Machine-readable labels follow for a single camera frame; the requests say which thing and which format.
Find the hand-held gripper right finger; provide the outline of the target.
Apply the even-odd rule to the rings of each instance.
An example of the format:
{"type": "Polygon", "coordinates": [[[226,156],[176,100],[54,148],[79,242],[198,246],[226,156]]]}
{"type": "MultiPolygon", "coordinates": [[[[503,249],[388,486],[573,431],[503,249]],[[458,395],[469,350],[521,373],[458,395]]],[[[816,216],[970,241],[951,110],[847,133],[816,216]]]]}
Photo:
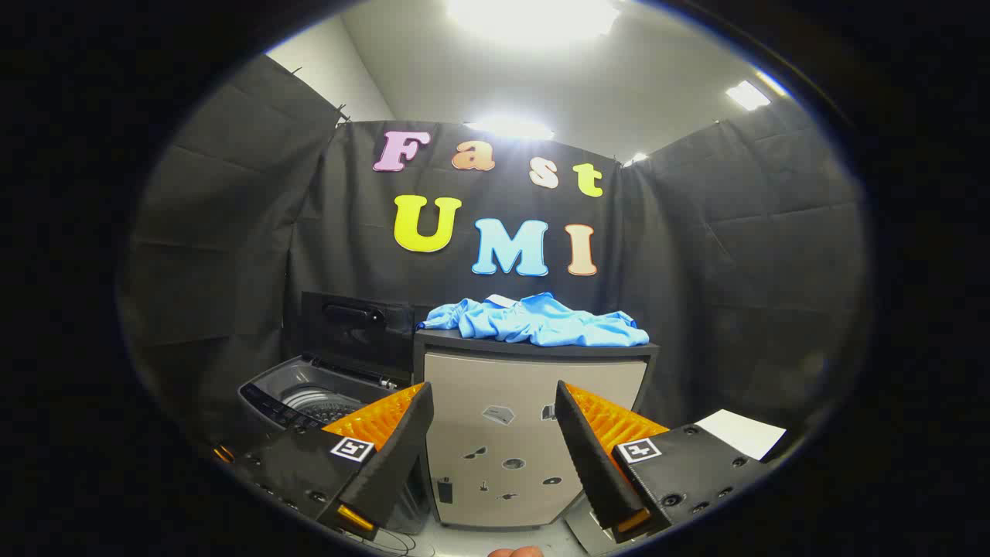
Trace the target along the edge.
{"type": "Polygon", "coordinates": [[[565,381],[555,414],[584,494],[615,542],[710,514],[770,473],[699,424],[668,428],[565,381]]]}

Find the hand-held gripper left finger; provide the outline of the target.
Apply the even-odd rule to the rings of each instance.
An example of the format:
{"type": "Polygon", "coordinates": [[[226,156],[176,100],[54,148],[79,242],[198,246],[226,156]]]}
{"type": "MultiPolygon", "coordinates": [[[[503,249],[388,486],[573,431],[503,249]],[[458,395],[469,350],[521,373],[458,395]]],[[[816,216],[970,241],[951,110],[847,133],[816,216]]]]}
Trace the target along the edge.
{"type": "Polygon", "coordinates": [[[295,515],[370,540],[385,528],[434,419],[430,383],[322,425],[284,408],[283,430],[225,463],[295,515]]]}

